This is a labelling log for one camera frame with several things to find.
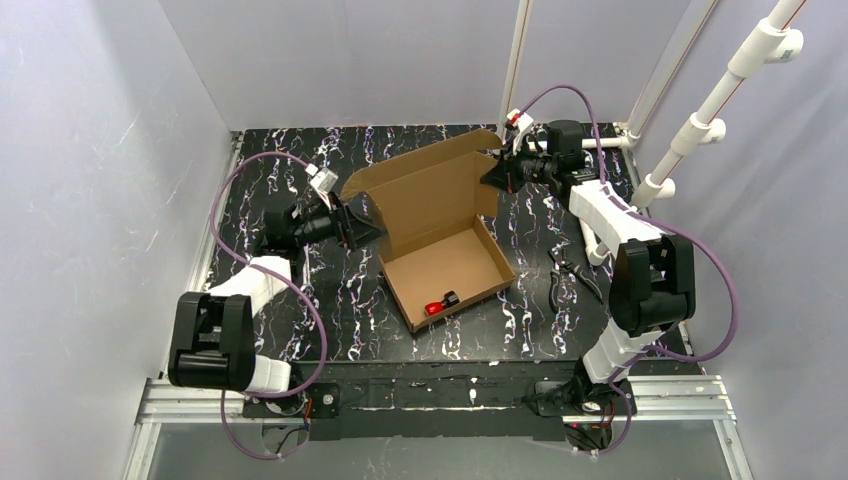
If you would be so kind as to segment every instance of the cardboard box flap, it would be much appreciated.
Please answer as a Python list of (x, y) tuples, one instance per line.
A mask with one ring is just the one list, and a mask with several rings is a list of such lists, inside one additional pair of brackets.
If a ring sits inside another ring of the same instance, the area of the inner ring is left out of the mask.
[(397, 180), (368, 189), (379, 206), (388, 231), (391, 252), (398, 252), (416, 238), (447, 225), (466, 223), (476, 210), (476, 153), (454, 158)]
[(474, 158), (474, 178), (477, 181), (475, 202), (476, 213), (484, 217), (495, 218), (498, 216), (498, 200), (500, 199), (500, 190), (489, 185), (480, 183), (480, 177), (492, 169), (498, 161), (488, 155), (475, 155)]
[(483, 128), (473, 130), (443, 142), (385, 160), (368, 168), (357, 170), (345, 182), (340, 197), (342, 200), (347, 201), (361, 192), (370, 190), (372, 187), (438, 165), (439, 163), (467, 153), (499, 148), (501, 148), (501, 140), (494, 132)]

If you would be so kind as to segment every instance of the cardboard box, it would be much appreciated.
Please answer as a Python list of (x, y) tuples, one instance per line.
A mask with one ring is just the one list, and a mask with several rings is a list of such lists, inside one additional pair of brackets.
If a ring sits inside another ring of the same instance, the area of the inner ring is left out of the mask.
[[(412, 332), (509, 285), (515, 272), (481, 215), (495, 217), (498, 190), (480, 183), (500, 148), (479, 129), (355, 172), (342, 188), (349, 200), (365, 192), (368, 213), (387, 230), (379, 257)], [(428, 316), (424, 306), (453, 290), (460, 302)]]

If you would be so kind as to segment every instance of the red object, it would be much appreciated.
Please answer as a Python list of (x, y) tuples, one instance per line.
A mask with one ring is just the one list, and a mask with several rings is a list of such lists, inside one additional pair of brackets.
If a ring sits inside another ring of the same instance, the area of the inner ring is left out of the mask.
[(306, 413), (303, 415), (303, 421), (309, 420), (310, 413), (312, 413), (312, 397), (309, 397), (309, 403), (306, 404)]
[(444, 309), (445, 307), (442, 305), (442, 302), (428, 303), (424, 306), (424, 311), (427, 312), (427, 315), (435, 315)]

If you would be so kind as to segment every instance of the black mounting bracket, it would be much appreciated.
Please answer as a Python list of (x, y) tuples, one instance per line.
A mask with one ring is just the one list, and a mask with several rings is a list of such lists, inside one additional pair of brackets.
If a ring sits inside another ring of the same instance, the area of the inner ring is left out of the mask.
[(244, 391), (256, 367), (250, 297), (187, 292), (177, 303), (168, 380), (173, 385)]
[(521, 148), (515, 154), (505, 145), (498, 163), (480, 177), (480, 183), (509, 194), (518, 192), (526, 183), (545, 185), (567, 206), (571, 187), (598, 178), (598, 173), (586, 168), (580, 122), (556, 120), (548, 123), (546, 130), (545, 151), (531, 152), (528, 136), (522, 139)]
[(621, 244), (612, 278), (610, 313), (631, 338), (668, 331), (695, 313), (694, 250), (683, 237)]
[[(633, 389), (627, 379), (616, 382), (616, 387), (630, 394), (631, 411), (636, 413)], [(615, 403), (619, 411), (624, 411), (624, 399), (606, 383), (593, 383), (586, 372), (582, 358), (574, 367), (574, 373), (567, 382), (541, 381), (533, 385), (533, 407), (542, 417), (561, 417), (563, 415), (586, 415), (583, 405), (594, 402), (600, 407)]]
[(351, 210), (334, 192), (327, 194), (327, 203), (317, 198), (303, 209), (292, 205), (283, 213), (265, 212), (262, 220), (265, 228), (257, 238), (254, 254), (278, 255), (295, 263), (295, 267), (303, 247), (309, 243), (335, 238), (339, 245), (356, 250), (385, 233)]

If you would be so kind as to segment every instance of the black marbled table surface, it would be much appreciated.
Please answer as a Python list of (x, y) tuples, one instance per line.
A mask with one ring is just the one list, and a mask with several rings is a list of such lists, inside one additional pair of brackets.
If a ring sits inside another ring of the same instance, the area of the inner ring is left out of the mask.
[[(240, 161), (255, 153), (285, 150), (339, 175), (336, 191), (357, 169), (486, 125), (428, 125), (249, 130)], [(611, 125), (603, 125), (612, 136)], [(632, 185), (618, 150), (607, 149), (606, 166), (615, 190), (625, 198)], [(587, 152), (592, 161), (594, 154)], [(221, 221), (224, 240), (249, 252), (264, 211), (282, 211), (307, 188), (301, 168), (281, 160), (260, 160), (245, 169), (230, 190)], [(362, 203), (353, 204), (362, 211)], [(548, 307), (551, 261), (546, 250), (564, 246), (571, 261), (586, 265), (576, 218), (542, 187), (528, 185), (516, 195), (501, 195), (498, 217), (486, 220), (510, 260), (517, 279), (508, 291), (446, 320), (410, 334), (391, 292), (379, 277), (373, 246), (347, 252), (333, 241), (309, 247), (309, 281), (329, 339), (334, 361), (575, 360), (598, 339), (607, 313), (574, 278), (561, 289), (560, 313)], [(210, 266), (207, 286), (230, 278), (241, 266), (220, 250)], [(606, 294), (609, 262), (595, 271)], [(318, 329), (292, 292), (277, 296), (255, 319), (256, 350), (271, 358), (317, 360)], [(683, 352), (678, 332), (660, 339)]]

